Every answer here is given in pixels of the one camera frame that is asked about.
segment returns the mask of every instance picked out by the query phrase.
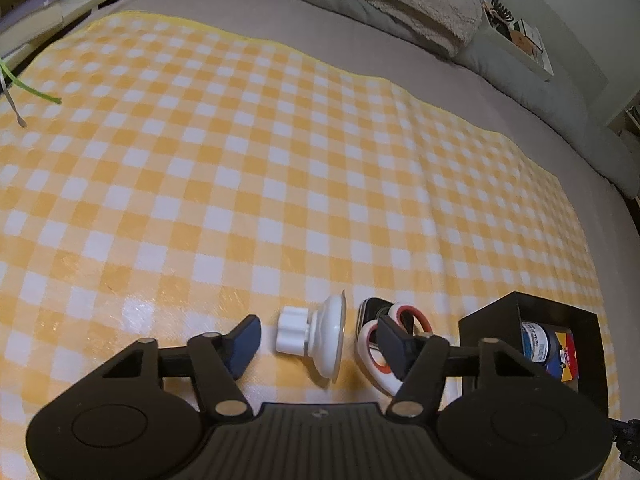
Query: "white plastic object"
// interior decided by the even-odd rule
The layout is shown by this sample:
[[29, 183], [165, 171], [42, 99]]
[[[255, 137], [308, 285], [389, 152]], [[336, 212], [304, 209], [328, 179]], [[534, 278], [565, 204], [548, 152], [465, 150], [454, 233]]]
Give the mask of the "white plastic object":
[[342, 294], [329, 296], [309, 314], [309, 309], [286, 306], [280, 311], [276, 350], [309, 356], [318, 373], [335, 381], [340, 371], [347, 301]]
[[[422, 328], [423, 335], [432, 335], [433, 330], [431, 329], [429, 320], [422, 312], [420, 312], [420, 310], [415, 308], [413, 305], [395, 303], [389, 309], [388, 315], [396, 324], [402, 326], [400, 316], [403, 312], [410, 312], [412, 316], [417, 319]], [[364, 367], [367, 369], [367, 372], [371, 374], [371, 376], [376, 380], [378, 385], [383, 390], [385, 390], [389, 395], [394, 396], [400, 389], [400, 386], [402, 386], [402, 381], [396, 378], [388, 364], [379, 364], [374, 359], [371, 353], [369, 339], [371, 338], [371, 334], [377, 328], [377, 319], [373, 319], [363, 325], [363, 327], [360, 329], [360, 335], [358, 336], [358, 340], [356, 342], [356, 351], [362, 363], [364, 364]]]

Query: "white and orange scissors handle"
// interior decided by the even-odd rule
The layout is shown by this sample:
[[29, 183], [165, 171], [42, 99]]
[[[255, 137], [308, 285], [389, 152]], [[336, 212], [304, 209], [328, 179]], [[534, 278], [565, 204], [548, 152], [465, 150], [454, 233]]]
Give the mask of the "white and orange scissors handle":
[[[427, 317], [413, 305], [396, 303], [389, 309], [388, 315], [399, 326], [402, 326], [400, 316], [402, 316], [402, 314], [404, 314], [405, 312], [411, 313], [411, 315], [418, 320], [418, 323], [420, 324], [423, 332], [426, 332], [428, 334], [433, 333]], [[356, 348], [362, 363], [367, 369], [367, 372], [372, 375], [372, 377], [376, 380], [376, 382], [383, 390], [385, 390], [388, 394], [394, 396], [402, 385], [402, 381], [396, 378], [389, 365], [387, 365], [386, 363], [383, 365], [379, 364], [371, 354], [371, 335], [377, 330], [377, 328], [377, 319], [365, 323], [360, 329], [360, 335], [358, 336]]]

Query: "white label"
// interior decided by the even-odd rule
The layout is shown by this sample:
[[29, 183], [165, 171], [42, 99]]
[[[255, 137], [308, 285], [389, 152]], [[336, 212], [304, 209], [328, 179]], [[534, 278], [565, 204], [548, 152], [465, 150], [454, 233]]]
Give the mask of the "white label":
[[537, 323], [523, 321], [522, 327], [531, 342], [531, 360], [535, 363], [543, 363], [549, 353], [549, 341], [545, 330]]

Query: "brown object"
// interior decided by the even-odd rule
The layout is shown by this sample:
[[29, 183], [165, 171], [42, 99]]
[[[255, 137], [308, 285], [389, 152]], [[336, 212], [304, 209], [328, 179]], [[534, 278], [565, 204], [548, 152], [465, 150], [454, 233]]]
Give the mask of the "brown object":
[[528, 56], [533, 57], [533, 49], [536, 47], [533, 41], [531, 41], [524, 34], [518, 32], [517, 30], [510, 30], [509, 34], [511, 36], [511, 41], [513, 41], [513, 43], [515, 43], [520, 48], [520, 50], [522, 50]]

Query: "purple book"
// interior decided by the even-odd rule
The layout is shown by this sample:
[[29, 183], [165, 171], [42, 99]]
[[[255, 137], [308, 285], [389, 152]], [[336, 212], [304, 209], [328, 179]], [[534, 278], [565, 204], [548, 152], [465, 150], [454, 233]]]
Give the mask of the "purple book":
[[15, 9], [10, 10], [5, 16], [0, 18], [0, 33], [7, 30], [9, 27], [18, 23], [21, 19], [34, 13], [36, 10], [44, 9], [53, 2], [58, 0], [27, 0], [21, 3]]

